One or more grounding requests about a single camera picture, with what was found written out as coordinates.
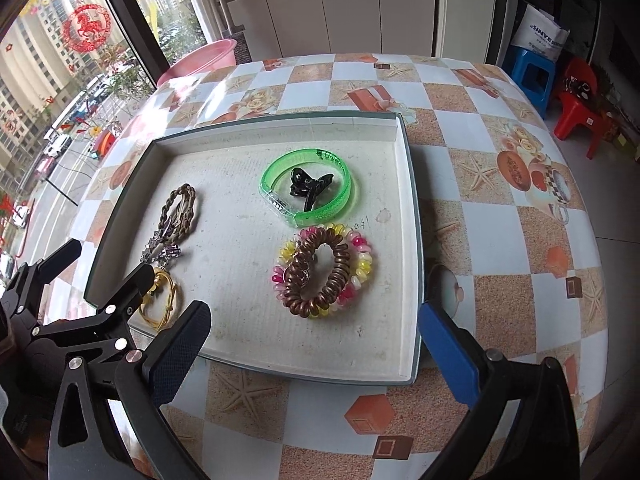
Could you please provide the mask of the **pink plastic basin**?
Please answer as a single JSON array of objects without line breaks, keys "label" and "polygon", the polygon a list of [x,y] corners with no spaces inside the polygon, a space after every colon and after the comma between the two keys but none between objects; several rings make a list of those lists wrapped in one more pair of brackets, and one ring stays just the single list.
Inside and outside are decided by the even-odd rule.
[{"label": "pink plastic basin", "polygon": [[237,45],[238,42],[234,39],[221,39],[199,47],[172,64],[158,78],[157,85],[160,87],[166,81],[178,77],[235,66],[234,49]]}]

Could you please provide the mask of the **red plastic child chair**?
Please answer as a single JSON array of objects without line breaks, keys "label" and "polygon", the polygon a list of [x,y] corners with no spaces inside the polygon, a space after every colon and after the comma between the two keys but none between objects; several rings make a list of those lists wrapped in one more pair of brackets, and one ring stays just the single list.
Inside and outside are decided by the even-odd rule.
[{"label": "red plastic child chair", "polygon": [[575,56],[570,60],[553,90],[552,100],[561,107],[553,129],[555,137],[564,141],[576,128],[586,128],[591,133],[587,158],[593,159],[600,143],[616,131],[616,123],[600,103],[597,76],[583,58]]}]

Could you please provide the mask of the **braided brown oval hair clip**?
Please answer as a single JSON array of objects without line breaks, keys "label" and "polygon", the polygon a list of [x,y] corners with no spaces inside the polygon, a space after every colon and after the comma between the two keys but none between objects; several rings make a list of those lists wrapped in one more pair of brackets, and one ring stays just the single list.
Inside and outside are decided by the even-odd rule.
[{"label": "braided brown oval hair clip", "polygon": [[191,232],[194,219],[195,188],[185,183],[172,190],[160,210],[156,235],[160,244],[177,245]]}]

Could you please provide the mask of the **red horse window decal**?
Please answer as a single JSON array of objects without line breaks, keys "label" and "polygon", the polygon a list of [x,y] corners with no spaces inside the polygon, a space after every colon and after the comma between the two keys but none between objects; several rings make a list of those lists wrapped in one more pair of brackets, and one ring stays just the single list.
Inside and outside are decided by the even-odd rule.
[{"label": "red horse window decal", "polygon": [[112,18],[104,6],[86,3],[78,6],[63,23],[62,37],[66,47],[75,52],[87,53],[98,50],[112,31]]}]

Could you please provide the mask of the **white paper shopping bag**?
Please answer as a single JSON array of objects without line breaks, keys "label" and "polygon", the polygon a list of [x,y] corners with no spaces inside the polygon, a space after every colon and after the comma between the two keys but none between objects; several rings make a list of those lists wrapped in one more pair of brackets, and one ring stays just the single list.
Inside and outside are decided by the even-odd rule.
[{"label": "white paper shopping bag", "polygon": [[568,36],[570,32],[556,24],[550,14],[528,4],[511,44],[513,47],[535,52],[551,62],[556,62]]}]

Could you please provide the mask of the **white sideboard cabinet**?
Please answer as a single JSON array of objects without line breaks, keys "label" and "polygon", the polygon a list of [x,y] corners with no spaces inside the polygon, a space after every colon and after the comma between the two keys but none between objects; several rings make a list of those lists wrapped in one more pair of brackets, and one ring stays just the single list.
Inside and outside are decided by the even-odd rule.
[{"label": "white sideboard cabinet", "polygon": [[436,0],[226,0],[255,60],[433,51]]}]

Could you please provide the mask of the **shallow grey jewelry tray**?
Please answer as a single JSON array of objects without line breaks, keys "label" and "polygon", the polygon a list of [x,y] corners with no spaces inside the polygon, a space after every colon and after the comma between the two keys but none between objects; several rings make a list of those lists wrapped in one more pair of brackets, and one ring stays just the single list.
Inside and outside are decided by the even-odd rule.
[{"label": "shallow grey jewelry tray", "polygon": [[[295,229],[262,197],[279,156],[324,148],[352,174],[337,223],[371,248],[370,278],[325,318],[280,303],[272,274]],[[351,385],[416,378],[424,296],[420,214],[406,129],[393,113],[324,112],[226,122],[154,140],[119,195],[88,277],[105,304],[139,263],[172,190],[195,188],[195,220],[170,273],[186,301],[212,311],[206,358],[258,372]]]}]

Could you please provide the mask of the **black claw hair clip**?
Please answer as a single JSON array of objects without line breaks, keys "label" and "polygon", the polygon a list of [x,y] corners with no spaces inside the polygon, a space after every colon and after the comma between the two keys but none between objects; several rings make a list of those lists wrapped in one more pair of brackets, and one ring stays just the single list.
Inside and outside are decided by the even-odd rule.
[{"label": "black claw hair clip", "polygon": [[290,195],[303,198],[304,211],[312,211],[318,197],[332,183],[333,174],[322,174],[315,179],[306,173],[303,168],[294,167],[291,171]]}]

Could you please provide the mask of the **green translucent bangle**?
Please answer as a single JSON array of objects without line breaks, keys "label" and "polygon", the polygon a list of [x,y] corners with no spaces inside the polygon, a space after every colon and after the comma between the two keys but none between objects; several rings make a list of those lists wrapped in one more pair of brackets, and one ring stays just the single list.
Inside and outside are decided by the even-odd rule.
[{"label": "green translucent bangle", "polygon": [[[289,205],[277,192],[284,176],[288,192],[304,200],[302,209]],[[281,155],[264,171],[259,192],[272,210],[293,228],[306,228],[335,218],[352,195],[352,174],[334,153],[322,148],[301,148]]]}]

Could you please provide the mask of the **blue plastic stool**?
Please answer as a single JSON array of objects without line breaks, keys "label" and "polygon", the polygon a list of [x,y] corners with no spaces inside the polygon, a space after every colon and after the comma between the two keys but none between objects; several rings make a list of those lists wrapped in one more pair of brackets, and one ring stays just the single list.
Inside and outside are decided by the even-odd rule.
[{"label": "blue plastic stool", "polygon": [[534,51],[510,46],[502,68],[523,91],[540,117],[545,118],[553,89],[555,62]]}]

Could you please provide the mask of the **silver star hair clip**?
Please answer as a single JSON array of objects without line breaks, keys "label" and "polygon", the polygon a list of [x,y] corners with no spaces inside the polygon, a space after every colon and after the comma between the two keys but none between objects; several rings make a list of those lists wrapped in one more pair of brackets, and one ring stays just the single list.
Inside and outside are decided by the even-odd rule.
[{"label": "silver star hair clip", "polygon": [[169,243],[167,236],[156,230],[146,243],[140,262],[166,270],[180,254],[180,247],[176,243]]}]

